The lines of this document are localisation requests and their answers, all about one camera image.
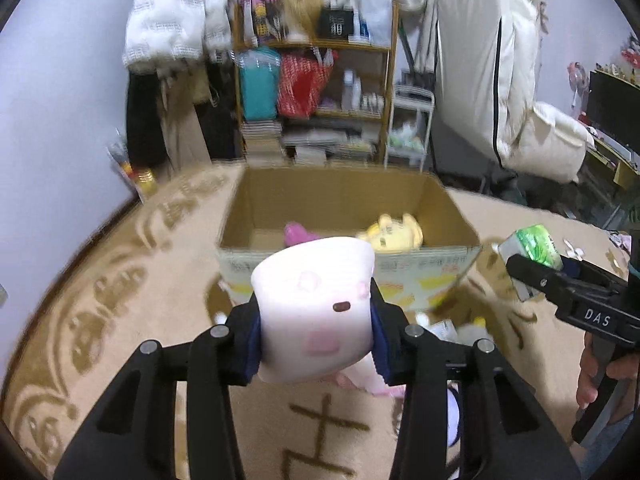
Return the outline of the green tissue pack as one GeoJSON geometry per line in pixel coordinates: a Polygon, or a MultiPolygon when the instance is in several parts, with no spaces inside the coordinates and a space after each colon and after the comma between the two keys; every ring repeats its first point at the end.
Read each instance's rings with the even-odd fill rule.
{"type": "Polygon", "coordinates": [[[542,224],[516,230],[498,245],[497,252],[503,262],[507,262],[511,256],[521,255],[554,270],[563,267],[551,234],[542,224]]]}

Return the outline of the pink tissue pack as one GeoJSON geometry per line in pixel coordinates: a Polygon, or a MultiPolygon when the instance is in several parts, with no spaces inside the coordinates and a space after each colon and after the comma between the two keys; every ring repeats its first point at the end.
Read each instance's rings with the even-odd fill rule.
{"type": "Polygon", "coordinates": [[[361,390],[372,394],[372,396],[387,396],[395,399],[405,397],[405,386],[391,387],[378,374],[371,353],[368,353],[357,363],[340,370],[332,379],[342,388],[361,390]]]}

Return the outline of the white marshmallow face plush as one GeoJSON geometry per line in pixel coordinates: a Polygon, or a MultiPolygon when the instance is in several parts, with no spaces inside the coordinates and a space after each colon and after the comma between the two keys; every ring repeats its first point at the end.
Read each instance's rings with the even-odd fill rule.
{"type": "Polygon", "coordinates": [[[372,348],[375,254],[356,237],[325,237],[265,258],[250,277],[256,297],[263,382],[330,376],[372,348]]]}

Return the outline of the purple haired doll plush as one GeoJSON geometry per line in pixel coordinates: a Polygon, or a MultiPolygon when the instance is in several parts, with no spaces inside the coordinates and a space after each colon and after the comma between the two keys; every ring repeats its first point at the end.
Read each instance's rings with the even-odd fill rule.
{"type": "Polygon", "coordinates": [[[461,401],[458,387],[447,386],[447,446],[452,448],[460,440],[461,401]]]}

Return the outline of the yellow plush toy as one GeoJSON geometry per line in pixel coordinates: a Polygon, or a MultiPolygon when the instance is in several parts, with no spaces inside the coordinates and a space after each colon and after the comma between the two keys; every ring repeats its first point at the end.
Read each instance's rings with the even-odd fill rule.
{"type": "Polygon", "coordinates": [[[423,245],[422,229],[411,214],[403,214],[401,219],[382,214],[378,222],[356,237],[368,242],[379,254],[404,254],[423,245]]]}

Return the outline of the pink plush toy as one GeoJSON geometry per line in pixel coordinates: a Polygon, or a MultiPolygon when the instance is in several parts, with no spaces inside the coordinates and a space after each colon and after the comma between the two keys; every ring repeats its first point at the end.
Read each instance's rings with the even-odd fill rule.
{"type": "Polygon", "coordinates": [[[318,240],[320,235],[308,231],[298,222],[288,222],[284,227],[284,244],[286,247],[318,240]]]}

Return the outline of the white rolling cart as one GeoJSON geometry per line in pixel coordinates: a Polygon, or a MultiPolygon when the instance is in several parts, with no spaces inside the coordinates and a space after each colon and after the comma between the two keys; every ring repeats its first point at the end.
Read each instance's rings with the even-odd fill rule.
{"type": "Polygon", "coordinates": [[[430,154],[435,95],[431,90],[395,84],[385,142],[384,166],[402,159],[422,172],[430,154]]]}

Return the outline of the cardboard box with yellow print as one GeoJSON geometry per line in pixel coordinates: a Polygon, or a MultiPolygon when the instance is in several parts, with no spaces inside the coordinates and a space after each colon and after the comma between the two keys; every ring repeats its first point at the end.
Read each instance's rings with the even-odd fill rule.
{"type": "Polygon", "coordinates": [[[480,253],[478,235],[439,180],[381,167],[246,168],[218,243],[221,281],[234,304],[247,301],[250,276],[285,248],[290,223],[320,238],[341,238],[331,259],[339,263],[387,223],[407,222],[420,226],[420,246],[377,252],[374,278],[386,301],[407,311],[434,308],[480,253]]]}

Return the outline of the stack of books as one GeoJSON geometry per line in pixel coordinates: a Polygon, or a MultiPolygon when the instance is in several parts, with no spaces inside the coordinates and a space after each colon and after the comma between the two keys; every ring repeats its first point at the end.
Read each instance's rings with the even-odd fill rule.
{"type": "Polygon", "coordinates": [[[250,165],[323,166],[336,160],[375,159],[380,128],[356,120],[261,120],[243,122],[240,135],[250,165]]]}

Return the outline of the wooden storage shelf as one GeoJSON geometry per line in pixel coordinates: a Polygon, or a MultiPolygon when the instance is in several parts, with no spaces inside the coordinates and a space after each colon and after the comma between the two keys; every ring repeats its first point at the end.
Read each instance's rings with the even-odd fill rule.
{"type": "Polygon", "coordinates": [[[376,44],[358,12],[324,0],[240,0],[233,9],[235,109],[248,162],[322,164],[384,153],[397,6],[376,44]]]}

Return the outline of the red gift bag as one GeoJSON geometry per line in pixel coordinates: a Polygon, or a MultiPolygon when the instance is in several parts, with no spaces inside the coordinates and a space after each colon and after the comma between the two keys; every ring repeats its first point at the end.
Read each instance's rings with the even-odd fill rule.
{"type": "Polygon", "coordinates": [[[336,55],[333,49],[321,52],[317,47],[311,52],[311,56],[286,54],[281,58],[277,108],[283,117],[309,118],[318,107],[336,55]]]}

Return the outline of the black box labelled 40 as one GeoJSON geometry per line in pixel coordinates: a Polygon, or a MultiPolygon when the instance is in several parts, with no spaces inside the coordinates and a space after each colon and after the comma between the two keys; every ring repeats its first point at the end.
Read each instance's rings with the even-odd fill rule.
{"type": "Polygon", "coordinates": [[[350,6],[324,6],[317,35],[322,39],[347,40],[354,34],[354,23],[354,9],[350,6]]]}

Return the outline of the teal gift bag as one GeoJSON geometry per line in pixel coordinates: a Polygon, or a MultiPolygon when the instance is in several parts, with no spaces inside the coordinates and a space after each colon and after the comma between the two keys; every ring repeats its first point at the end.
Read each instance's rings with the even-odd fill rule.
{"type": "Polygon", "coordinates": [[[259,122],[277,117],[280,81],[280,54],[267,47],[247,50],[236,60],[244,119],[259,122]]]}

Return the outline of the white puffer jacket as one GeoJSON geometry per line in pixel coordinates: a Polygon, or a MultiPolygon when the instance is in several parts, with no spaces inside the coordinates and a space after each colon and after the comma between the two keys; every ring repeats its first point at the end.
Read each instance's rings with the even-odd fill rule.
{"type": "Polygon", "coordinates": [[[122,64],[168,74],[215,62],[231,50],[229,0],[134,0],[122,64]]]}

